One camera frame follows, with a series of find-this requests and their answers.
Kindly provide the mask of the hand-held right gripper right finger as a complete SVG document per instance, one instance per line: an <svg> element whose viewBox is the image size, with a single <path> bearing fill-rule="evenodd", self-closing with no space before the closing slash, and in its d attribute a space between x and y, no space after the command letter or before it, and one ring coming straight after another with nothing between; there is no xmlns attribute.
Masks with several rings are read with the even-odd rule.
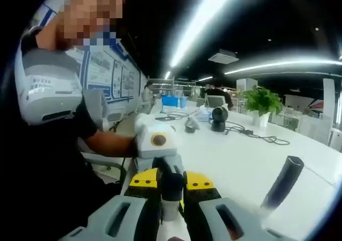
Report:
<svg viewBox="0 0 342 241"><path fill-rule="evenodd" d="M184 172L183 215L191 240L291 240L264 229L257 216L222 197L205 175Z"/></svg>

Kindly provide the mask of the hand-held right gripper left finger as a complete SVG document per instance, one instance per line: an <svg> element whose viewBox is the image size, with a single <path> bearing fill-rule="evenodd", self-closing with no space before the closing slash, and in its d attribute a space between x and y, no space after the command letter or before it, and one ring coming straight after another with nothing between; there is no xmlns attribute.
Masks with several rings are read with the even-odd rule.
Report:
<svg viewBox="0 0 342 241"><path fill-rule="evenodd" d="M136 174L123 195L110 199L61 240L157 240L160 224L160 173Z"/></svg>

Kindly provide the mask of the person's left hand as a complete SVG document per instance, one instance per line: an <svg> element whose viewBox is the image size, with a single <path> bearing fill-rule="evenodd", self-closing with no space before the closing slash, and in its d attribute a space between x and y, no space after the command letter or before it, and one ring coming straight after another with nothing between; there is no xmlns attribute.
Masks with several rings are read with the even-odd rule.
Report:
<svg viewBox="0 0 342 241"><path fill-rule="evenodd" d="M137 158L139 155L137 135L134 136L130 142L129 154L132 158Z"/></svg>

